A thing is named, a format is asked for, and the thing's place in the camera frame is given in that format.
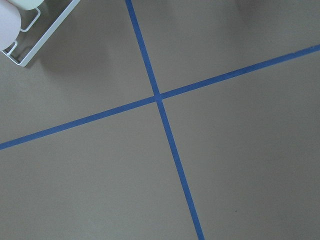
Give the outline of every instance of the white cup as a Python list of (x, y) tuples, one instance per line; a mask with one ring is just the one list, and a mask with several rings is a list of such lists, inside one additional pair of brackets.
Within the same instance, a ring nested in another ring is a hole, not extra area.
[(21, 28), (19, 10), (6, 0), (0, 0), (0, 51), (10, 47)]
[(44, 0), (8, 0), (22, 10), (31, 10), (38, 7)]

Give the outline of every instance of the blue line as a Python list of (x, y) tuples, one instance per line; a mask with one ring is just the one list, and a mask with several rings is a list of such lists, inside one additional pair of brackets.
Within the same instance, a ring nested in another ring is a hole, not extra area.
[(45, 137), (45, 136), (48, 136), (51, 134), (55, 134), (55, 133), (58, 133), (58, 132), (61, 132), (61, 131), (67, 130), (67, 129), (71, 129), (71, 128), (74, 128), (74, 127), (77, 127), (77, 126), (80, 126), (83, 124), (87, 124), (87, 123), (90, 123), (90, 122), (93, 122), (93, 121), (96, 121), (99, 119), (103, 119), (103, 118), (106, 118), (106, 117), (109, 117), (109, 116), (112, 116), (115, 114), (119, 114), (119, 113), (122, 113), (122, 112), (125, 112), (128, 110), (131, 110), (131, 109), (139, 108), (141, 106), (144, 106), (144, 105), (147, 105), (150, 103), (154, 103), (155, 101), (156, 101), (155, 97), (151, 96), (151, 97), (148, 97), (148, 98), (145, 98), (145, 99), (142, 99), (139, 101), (135, 101), (135, 102), (123, 105), (123, 106), (119, 106), (119, 107), (116, 107), (116, 108), (113, 108), (113, 109), (110, 109), (107, 111), (103, 111), (100, 113), (96, 113), (94, 115), (86, 116), (86, 117), (83, 117), (83, 118), (75, 120), (75, 121), (67, 122), (62, 125), (55, 126), (55, 127), (43, 130), (43, 131), (38, 131), (36, 133), (30, 134), (27, 136), (23, 136), (23, 137), (20, 137), (20, 138), (11, 140), (11, 141), (1, 143), (0, 150), (7, 149), (7, 148), (13, 147), (15, 145), (23, 144), (23, 143), (26, 143), (26, 142), (29, 142), (29, 141), (32, 141), (35, 139), (39, 139), (39, 138), (42, 138), (42, 137)]
[(231, 79), (231, 78), (243, 75), (243, 74), (247, 74), (247, 73), (259, 70), (259, 69), (270, 67), (275, 64), (279, 64), (279, 63), (289, 61), (292, 59), (296, 59), (296, 58), (299, 58), (299, 57), (302, 57), (302, 56), (305, 56), (305, 55), (308, 55), (311, 53), (315, 53), (317, 51), (320, 51), (320, 44), (302, 49), (302, 50), (294, 52), (294, 53), (289, 53), (289, 54), (279, 56), (279, 57), (276, 57), (276, 58), (273, 58), (273, 59), (270, 59), (267, 61), (263, 61), (263, 62), (254, 64), (254, 65), (246, 66), (244, 68), (241, 68), (241, 69), (238, 69), (235, 71), (231, 71), (231, 72), (219, 75), (219, 76), (215, 76), (215, 77), (203, 80), (203, 81), (192, 83), (190, 85), (183, 86), (183, 87), (180, 87), (180, 88), (177, 88), (174, 90), (164, 92), (161, 94), (161, 98), (167, 99), (167, 98), (179, 95), (179, 94), (183, 94), (183, 93), (195, 90), (195, 89), (199, 89), (199, 88), (202, 88), (202, 87), (205, 87), (205, 86), (208, 86), (211, 84), (215, 84), (215, 83), (227, 80), (227, 79)]
[(198, 236), (198, 239), (199, 240), (204, 240), (205, 237), (204, 237), (201, 225), (200, 225), (200, 221), (199, 221), (199, 218), (198, 218), (198, 214), (197, 214), (197, 211), (196, 211), (196, 207), (195, 207), (194, 201), (193, 201), (192, 196), (191, 196), (191, 192), (190, 192), (190, 189), (189, 189), (189, 186), (188, 186), (186, 175), (185, 175), (185, 172), (184, 172), (184, 169), (183, 169), (180, 157), (179, 157), (178, 149), (177, 149), (177, 146), (176, 146), (176, 142), (175, 142), (175, 139), (174, 139), (170, 124), (169, 124), (169, 120), (168, 120), (168, 117), (167, 117), (165, 106), (164, 106), (164, 103), (162, 102), (162, 99), (161, 99), (161, 95), (160, 95), (160, 91), (159, 91), (158, 84), (157, 84), (157, 81), (156, 81), (156, 77), (155, 77), (154, 71), (153, 71), (152, 66), (151, 66), (151, 62), (150, 62), (150, 58), (149, 58), (149, 55), (148, 55), (148, 52), (147, 52), (145, 41), (143, 39), (141, 30), (140, 30), (140, 27), (139, 27), (139, 24), (138, 24), (137, 16), (136, 16), (136, 13), (135, 13), (135, 10), (134, 10), (134, 7), (132, 5), (131, 0), (126, 0), (125, 3), (126, 3), (126, 6), (128, 8), (128, 12), (129, 12), (130, 19), (131, 19), (131, 22), (132, 22), (132, 25), (133, 25), (133, 29), (134, 29), (134, 32), (135, 32), (135, 35), (136, 35), (136, 39), (138, 41), (138, 45), (139, 45), (139, 48), (140, 48), (140, 51), (141, 51), (143, 62), (144, 62), (144, 65), (145, 65), (145, 68), (146, 68), (146, 71), (147, 71), (147, 74), (148, 74), (148, 77), (149, 77), (149, 80), (150, 80), (150, 84), (151, 84), (151, 87), (152, 87), (152, 90), (153, 90), (153, 93), (154, 93), (154, 97), (156, 99), (156, 104), (158, 106), (158, 110), (159, 110), (159, 113), (160, 113), (160, 116), (161, 116), (161, 120), (162, 120), (162, 123), (163, 123), (164, 130), (165, 130), (165, 134), (166, 134), (167, 140), (169, 142), (169, 146), (170, 146), (170, 149), (171, 149), (171, 153), (172, 153), (172, 156), (173, 156), (175, 167), (176, 167), (176, 170), (177, 170), (178, 175), (179, 175), (179, 179), (180, 179), (180, 182), (181, 182), (181, 185), (182, 185), (182, 189), (183, 189), (183, 192), (184, 192), (184, 196), (185, 196), (185, 199), (186, 199), (190, 214), (191, 214), (191, 218), (192, 218), (192, 221), (193, 221), (193, 224), (194, 224), (194, 228), (195, 228), (196, 234)]

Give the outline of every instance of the dish rack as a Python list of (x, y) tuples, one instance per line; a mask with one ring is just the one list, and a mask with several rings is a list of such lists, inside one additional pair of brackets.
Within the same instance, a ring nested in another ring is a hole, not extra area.
[(25, 67), (80, 0), (45, 0), (33, 10), (19, 10), (21, 29), (10, 47), (2, 52)]

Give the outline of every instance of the white rack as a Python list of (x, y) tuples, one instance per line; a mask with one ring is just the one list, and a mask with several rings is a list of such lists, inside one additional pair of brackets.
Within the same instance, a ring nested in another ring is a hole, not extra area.
[[(30, 50), (27, 52), (25, 56), (23, 56), (21, 59), (18, 59), (17, 57), (13, 56), (13, 52), (17, 49), (20, 43), (23, 42), (23, 39), (21, 41), (17, 40), (14, 41), (14, 43), (7, 48), (6, 50), (2, 51), (8, 58), (10, 58), (15, 64), (25, 67), (30, 60), (35, 56), (35, 54), (39, 51), (39, 49), (43, 46), (43, 44), (49, 39), (49, 37), (55, 32), (55, 30), (59, 27), (59, 25), (66, 19), (66, 17), (70, 14), (70, 12), (76, 7), (76, 5), (80, 2), (80, 0), (71, 0), (70, 3), (64, 8), (64, 10), (58, 15), (58, 17), (54, 20), (54, 22), (51, 24), (51, 26), (41, 33), (41, 37), (37, 40), (36, 43), (32, 44), (30, 47)], [(31, 22), (28, 24), (28, 26), (25, 29), (20, 29), (21, 33), (26, 33), (30, 31), (30, 29), (33, 28), (34, 24), (39, 21), (39, 18), (41, 16), (41, 6), (39, 8), (37, 7), (35, 10), (37, 11), (36, 16), (31, 20)]]

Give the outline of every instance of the gray floor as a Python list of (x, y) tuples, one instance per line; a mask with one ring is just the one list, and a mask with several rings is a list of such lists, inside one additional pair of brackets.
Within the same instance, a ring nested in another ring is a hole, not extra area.
[[(317, 0), (132, 2), (161, 93), (320, 44)], [(319, 63), (163, 100), (206, 240), (320, 239)], [(0, 66), (0, 146), (154, 95), (125, 1)], [(0, 240), (198, 239), (155, 102), (0, 150), (0, 193)]]

